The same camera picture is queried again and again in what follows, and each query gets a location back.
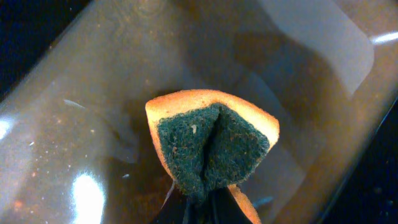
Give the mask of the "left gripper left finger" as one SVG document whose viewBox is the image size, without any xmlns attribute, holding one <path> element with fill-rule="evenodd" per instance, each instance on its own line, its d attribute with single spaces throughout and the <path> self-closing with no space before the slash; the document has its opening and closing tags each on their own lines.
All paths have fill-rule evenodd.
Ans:
<svg viewBox="0 0 398 224">
<path fill-rule="evenodd" d="M 191 222 L 189 198 L 178 188 L 174 188 L 150 224 L 189 224 Z"/>
</svg>

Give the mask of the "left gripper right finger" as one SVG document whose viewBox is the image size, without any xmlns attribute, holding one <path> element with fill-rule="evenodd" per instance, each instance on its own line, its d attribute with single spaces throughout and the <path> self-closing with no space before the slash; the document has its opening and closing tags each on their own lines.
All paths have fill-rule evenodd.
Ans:
<svg viewBox="0 0 398 224">
<path fill-rule="evenodd" d="M 212 190 L 204 207 L 204 224 L 252 224 L 227 187 Z"/>
</svg>

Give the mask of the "orange and green sponge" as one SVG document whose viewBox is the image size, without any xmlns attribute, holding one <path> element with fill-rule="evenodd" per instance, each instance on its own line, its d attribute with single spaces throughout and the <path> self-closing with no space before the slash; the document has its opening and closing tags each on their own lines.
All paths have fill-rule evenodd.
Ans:
<svg viewBox="0 0 398 224">
<path fill-rule="evenodd" d="M 146 103 L 150 135 L 174 188 L 189 198 L 192 223 L 202 223 L 212 190 L 227 187 L 252 223 L 260 218 L 239 184 L 279 138 L 278 120 L 218 90 L 182 90 Z"/>
</svg>

